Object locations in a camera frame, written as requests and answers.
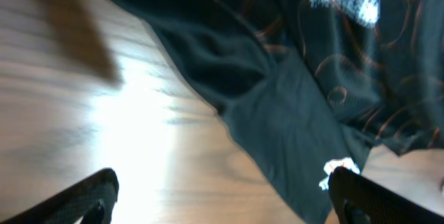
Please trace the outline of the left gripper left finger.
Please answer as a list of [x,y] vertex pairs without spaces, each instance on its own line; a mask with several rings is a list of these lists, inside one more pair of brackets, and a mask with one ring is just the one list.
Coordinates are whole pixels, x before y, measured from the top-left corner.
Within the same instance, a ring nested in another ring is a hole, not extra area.
[[115,171],[101,169],[1,224],[110,224],[118,194]]

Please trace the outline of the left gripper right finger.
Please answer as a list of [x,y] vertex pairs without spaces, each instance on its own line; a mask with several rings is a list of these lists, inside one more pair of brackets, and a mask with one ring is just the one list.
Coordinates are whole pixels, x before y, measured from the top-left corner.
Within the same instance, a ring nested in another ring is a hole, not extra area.
[[443,224],[443,216],[344,167],[330,174],[328,186],[340,224]]

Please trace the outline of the black printed cycling jersey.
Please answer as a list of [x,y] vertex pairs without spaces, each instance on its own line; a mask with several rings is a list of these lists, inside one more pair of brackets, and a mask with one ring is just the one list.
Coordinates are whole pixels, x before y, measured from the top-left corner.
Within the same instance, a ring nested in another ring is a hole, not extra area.
[[331,163],[443,147],[443,0],[111,1],[307,223],[332,210]]

